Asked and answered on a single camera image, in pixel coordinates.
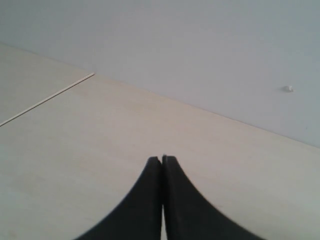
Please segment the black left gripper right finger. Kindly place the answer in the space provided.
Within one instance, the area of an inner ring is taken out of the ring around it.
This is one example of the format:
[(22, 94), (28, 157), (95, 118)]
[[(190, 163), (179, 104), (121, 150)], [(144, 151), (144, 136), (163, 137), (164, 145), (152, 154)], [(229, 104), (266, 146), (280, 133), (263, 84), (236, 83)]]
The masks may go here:
[(202, 196), (174, 156), (162, 157), (162, 197), (168, 240), (255, 239)]

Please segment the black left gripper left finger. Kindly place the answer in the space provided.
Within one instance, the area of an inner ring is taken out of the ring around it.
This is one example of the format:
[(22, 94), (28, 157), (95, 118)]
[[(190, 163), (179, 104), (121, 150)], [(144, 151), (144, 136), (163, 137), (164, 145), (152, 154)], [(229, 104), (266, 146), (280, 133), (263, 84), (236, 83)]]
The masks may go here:
[(162, 231), (162, 164), (150, 157), (124, 199), (78, 240), (159, 240)]

